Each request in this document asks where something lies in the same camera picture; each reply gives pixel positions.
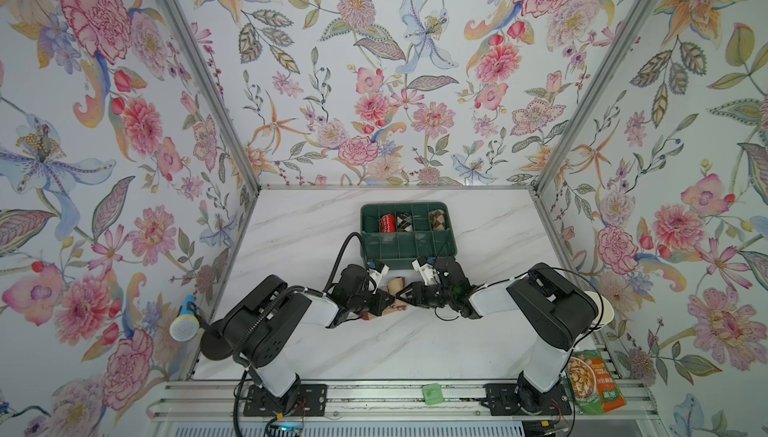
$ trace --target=green storage box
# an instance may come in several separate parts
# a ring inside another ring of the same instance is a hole
[[[446,230],[433,231],[429,213],[443,210],[446,213]],[[379,232],[379,221],[390,213],[409,213],[413,217],[412,232]],[[369,203],[360,209],[360,234],[365,243],[369,260],[379,259],[392,270],[412,269],[411,262],[419,257],[455,257],[456,240],[448,208],[443,202],[392,202]]]

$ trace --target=white marble tabletop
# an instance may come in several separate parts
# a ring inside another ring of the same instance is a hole
[[[456,259],[471,283],[513,277],[538,262],[559,265],[525,190],[264,190],[216,318],[270,274],[321,289],[344,239],[360,230],[360,207],[409,200],[447,205]],[[339,271],[351,263],[362,264],[357,240]],[[397,276],[418,278],[401,270],[385,279]],[[456,315],[448,308],[438,312]],[[522,371],[535,339],[518,310],[448,323],[431,310],[409,307],[336,329],[300,324],[283,352],[303,379],[503,379]],[[201,355],[194,378],[238,379],[242,371],[231,359],[211,362]]]

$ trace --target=white arm segment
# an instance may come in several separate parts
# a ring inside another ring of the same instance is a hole
[[[339,306],[328,297],[315,297],[308,293],[304,297],[312,303],[299,323],[328,327],[339,312]],[[256,369],[256,374],[261,378],[264,388],[275,397],[282,397],[296,381],[296,373],[282,352],[272,362]]]

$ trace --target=blue lily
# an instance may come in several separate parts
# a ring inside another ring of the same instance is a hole
[[[229,221],[227,224],[224,224],[224,218],[220,213],[217,213],[216,223],[214,224],[216,231],[206,229],[200,233],[200,241],[202,243],[208,244],[209,247],[216,247],[222,243],[228,247],[232,247],[234,245],[232,234],[235,230],[236,221],[237,215],[235,214],[231,221]]]
[[[427,55],[437,68],[458,67],[447,51],[435,45],[435,39],[439,39],[448,26],[448,11],[443,9],[437,16],[429,15],[422,23],[420,13],[423,4],[424,0],[402,0],[400,19],[407,26],[405,38],[413,44],[416,52],[408,63],[395,69],[398,74],[411,74],[416,70],[419,59]]]
[[[11,181],[16,193],[43,189],[54,194],[62,207],[62,217],[54,236],[64,240],[80,222],[80,212],[69,197],[75,183],[96,185],[109,178],[115,161],[102,162],[85,159],[78,163],[58,161],[66,156],[60,147],[61,139],[47,120],[27,115],[29,126],[16,127],[16,146],[26,155],[14,154],[0,145],[0,175]]]
[[[475,162],[467,164],[466,156],[453,154],[451,155],[451,158],[453,159],[453,168],[458,172],[458,175],[461,178],[468,180],[470,185],[474,184],[475,180],[479,180],[483,183],[490,183],[498,179],[497,176],[490,176],[487,173],[480,171],[483,164],[482,159],[477,159]]]

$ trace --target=red berry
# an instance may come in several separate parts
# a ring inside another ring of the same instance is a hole
[[[125,110],[125,100],[121,99],[120,97],[112,100],[112,111],[115,115],[122,114],[123,110]]]

